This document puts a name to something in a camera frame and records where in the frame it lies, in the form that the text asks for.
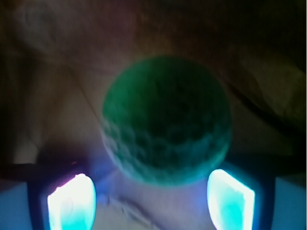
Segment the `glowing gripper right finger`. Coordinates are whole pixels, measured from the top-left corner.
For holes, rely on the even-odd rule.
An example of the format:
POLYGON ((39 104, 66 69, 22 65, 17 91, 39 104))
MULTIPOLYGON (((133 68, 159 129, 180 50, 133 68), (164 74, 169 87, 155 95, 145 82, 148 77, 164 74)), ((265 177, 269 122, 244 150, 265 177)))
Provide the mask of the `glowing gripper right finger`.
POLYGON ((214 170, 208 178, 207 204, 216 229, 252 229, 255 191, 223 169, 214 170))

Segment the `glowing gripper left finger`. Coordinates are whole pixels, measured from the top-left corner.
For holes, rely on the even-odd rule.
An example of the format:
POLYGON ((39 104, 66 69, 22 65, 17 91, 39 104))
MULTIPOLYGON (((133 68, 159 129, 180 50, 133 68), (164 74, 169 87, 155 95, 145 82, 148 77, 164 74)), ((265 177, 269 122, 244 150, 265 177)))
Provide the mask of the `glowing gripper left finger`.
POLYGON ((47 196, 51 230, 91 230, 96 214, 96 190, 90 177, 76 174, 47 196))

